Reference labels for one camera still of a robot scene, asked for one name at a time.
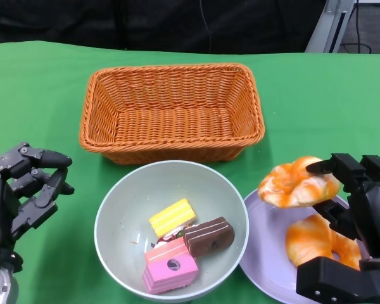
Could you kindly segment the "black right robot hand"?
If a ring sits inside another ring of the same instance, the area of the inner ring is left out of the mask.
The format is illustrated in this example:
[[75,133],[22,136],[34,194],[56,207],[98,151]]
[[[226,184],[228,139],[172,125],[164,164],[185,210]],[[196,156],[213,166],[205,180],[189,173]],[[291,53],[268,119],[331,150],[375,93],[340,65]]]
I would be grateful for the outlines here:
[[332,174],[348,193],[349,208],[329,199],[313,206],[317,213],[332,230],[360,240],[372,258],[380,258],[380,156],[364,155],[356,161],[347,153],[333,153],[306,170],[314,175]]

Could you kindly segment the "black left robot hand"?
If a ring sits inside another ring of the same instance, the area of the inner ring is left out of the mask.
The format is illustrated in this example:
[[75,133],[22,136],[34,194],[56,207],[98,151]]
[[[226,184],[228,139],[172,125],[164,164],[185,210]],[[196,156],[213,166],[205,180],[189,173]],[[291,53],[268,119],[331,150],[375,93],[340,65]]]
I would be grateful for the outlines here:
[[75,189],[66,182],[72,159],[56,151],[21,142],[0,156],[0,270],[22,270],[15,243],[38,228],[58,209],[59,195]]

